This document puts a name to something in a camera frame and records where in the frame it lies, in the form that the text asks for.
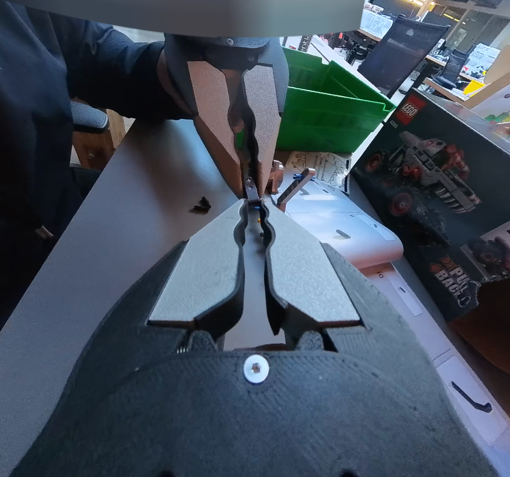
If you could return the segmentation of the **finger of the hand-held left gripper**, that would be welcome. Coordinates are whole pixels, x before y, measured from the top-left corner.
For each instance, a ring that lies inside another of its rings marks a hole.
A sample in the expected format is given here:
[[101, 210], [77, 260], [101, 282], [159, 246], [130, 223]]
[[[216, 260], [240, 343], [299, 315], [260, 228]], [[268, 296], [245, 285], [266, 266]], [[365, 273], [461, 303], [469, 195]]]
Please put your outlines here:
[[265, 193], [281, 123], [273, 69], [257, 65], [245, 72], [241, 82], [245, 96], [245, 141], [248, 172], [258, 196]]
[[227, 186], [244, 198], [241, 159], [235, 147], [235, 130], [243, 129], [237, 106], [242, 72], [217, 69], [206, 61], [188, 61], [197, 115], [195, 129]]

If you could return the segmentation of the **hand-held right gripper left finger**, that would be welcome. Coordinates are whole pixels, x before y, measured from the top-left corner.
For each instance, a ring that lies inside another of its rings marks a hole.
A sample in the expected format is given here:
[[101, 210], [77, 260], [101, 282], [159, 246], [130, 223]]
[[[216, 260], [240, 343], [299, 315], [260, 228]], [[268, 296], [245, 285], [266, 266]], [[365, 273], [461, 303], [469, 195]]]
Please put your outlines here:
[[243, 313], [245, 200], [191, 236], [148, 322], [190, 329], [230, 329]]

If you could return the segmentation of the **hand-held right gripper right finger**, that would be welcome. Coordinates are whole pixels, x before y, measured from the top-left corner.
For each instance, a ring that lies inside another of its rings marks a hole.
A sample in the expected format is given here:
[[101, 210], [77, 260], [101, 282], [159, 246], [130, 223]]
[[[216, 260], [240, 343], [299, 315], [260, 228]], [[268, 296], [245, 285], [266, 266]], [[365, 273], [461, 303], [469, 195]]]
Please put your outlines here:
[[267, 317], [295, 347], [305, 332], [361, 326], [322, 243], [273, 203], [263, 203]]

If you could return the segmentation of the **black lego vehicle assembly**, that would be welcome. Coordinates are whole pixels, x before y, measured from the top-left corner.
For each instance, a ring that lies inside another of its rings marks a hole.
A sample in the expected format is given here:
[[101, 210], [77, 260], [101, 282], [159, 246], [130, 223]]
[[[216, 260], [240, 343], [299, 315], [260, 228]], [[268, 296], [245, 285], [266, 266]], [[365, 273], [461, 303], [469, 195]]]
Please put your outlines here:
[[[256, 215], [248, 216], [247, 250], [254, 251], [260, 258], [271, 245], [276, 245], [276, 249], [281, 250], [284, 245], [292, 248], [303, 245], [303, 252], [310, 255], [321, 251], [320, 241], [284, 211], [287, 201], [315, 176], [315, 172], [313, 168], [305, 168], [297, 174], [290, 186], [278, 198], [276, 205], [273, 204], [271, 197], [260, 198], [254, 180], [248, 176], [245, 178], [244, 197], [249, 208], [259, 211], [257, 217], [261, 218], [261, 223], [257, 223]], [[275, 244], [278, 237], [281, 242]]]

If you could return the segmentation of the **person's left forearm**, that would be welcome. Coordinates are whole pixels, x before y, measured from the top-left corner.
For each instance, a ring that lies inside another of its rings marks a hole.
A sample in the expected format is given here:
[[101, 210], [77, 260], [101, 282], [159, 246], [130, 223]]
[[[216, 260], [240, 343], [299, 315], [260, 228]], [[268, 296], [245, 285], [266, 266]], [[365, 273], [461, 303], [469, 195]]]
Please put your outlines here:
[[172, 84], [163, 41], [134, 42], [108, 24], [49, 16], [66, 63], [71, 97], [127, 118], [192, 118]]

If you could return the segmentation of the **lego instruction booklet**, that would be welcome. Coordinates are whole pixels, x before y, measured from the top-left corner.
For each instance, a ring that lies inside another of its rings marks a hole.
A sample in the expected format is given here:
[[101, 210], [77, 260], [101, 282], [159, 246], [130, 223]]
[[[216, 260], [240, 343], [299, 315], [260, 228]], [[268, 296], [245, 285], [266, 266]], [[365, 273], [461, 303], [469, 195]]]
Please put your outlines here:
[[366, 276], [427, 351], [462, 422], [501, 476], [509, 476], [509, 417], [476, 371], [479, 366], [443, 320], [403, 256], [397, 236], [348, 196], [315, 180], [288, 201], [286, 214]]

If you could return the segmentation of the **dark lego set box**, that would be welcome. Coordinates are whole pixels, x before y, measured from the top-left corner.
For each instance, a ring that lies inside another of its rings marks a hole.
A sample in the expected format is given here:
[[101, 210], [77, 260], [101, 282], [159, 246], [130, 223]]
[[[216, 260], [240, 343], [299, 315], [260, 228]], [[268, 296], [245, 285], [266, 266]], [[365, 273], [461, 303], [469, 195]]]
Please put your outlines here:
[[509, 374], [509, 118], [410, 89], [353, 176], [445, 320]]

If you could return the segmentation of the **green plastic bin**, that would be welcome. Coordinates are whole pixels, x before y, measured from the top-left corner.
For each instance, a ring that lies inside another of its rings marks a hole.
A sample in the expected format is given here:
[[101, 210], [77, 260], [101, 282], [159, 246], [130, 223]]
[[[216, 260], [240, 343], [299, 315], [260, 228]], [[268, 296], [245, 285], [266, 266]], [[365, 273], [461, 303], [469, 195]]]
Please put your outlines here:
[[335, 61], [284, 48], [289, 86], [277, 137], [281, 151], [352, 154], [395, 109]]

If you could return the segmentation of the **printed line drawing sheet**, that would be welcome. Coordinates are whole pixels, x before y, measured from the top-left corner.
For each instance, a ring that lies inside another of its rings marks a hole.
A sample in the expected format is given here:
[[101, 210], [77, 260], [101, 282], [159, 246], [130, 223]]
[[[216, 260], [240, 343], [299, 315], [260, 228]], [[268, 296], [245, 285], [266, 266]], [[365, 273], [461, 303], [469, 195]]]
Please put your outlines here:
[[314, 183], [328, 192], [348, 195], [351, 163], [352, 154], [293, 151], [284, 167], [294, 174], [314, 169]]

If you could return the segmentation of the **black mesh office chair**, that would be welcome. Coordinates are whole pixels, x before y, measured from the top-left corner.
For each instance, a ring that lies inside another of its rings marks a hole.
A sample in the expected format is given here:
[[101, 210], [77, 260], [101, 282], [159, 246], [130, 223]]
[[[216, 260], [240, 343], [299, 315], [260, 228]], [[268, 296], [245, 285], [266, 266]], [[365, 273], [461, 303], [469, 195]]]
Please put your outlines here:
[[387, 98], [391, 98], [449, 29], [450, 25], [398, 16], [361, 62], [358, 72]]

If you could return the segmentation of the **person's dark clothing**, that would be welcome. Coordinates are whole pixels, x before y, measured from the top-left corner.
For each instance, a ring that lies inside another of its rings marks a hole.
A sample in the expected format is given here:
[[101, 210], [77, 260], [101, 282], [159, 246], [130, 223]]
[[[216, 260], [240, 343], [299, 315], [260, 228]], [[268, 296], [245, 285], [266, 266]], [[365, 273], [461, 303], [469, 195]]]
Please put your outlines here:
[[49, 14], [1, 2], [1, 327], [82, 202], [72, 135]]

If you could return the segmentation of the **small black office chair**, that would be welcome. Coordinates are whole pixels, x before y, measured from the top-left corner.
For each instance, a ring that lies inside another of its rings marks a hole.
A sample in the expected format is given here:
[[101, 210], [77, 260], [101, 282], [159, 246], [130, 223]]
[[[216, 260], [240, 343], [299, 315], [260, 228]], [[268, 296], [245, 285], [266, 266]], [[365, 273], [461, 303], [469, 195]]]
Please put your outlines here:
[[457, 79], [462, 67], [467, 62], [469, 54], [457, 49], [450, 50], [449, 58], [441, 73], [436, 76], [435, 82], [447, 89], [456, 87]]

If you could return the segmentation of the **white printed box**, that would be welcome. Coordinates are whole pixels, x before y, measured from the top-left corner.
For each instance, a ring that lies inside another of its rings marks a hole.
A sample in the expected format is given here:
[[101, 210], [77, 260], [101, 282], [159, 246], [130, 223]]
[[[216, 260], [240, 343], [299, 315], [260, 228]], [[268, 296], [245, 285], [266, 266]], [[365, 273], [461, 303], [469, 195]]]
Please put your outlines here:
[[509, 85], [489, 96], [472, 110], [490, 125], [494, 133], [509, 140]]

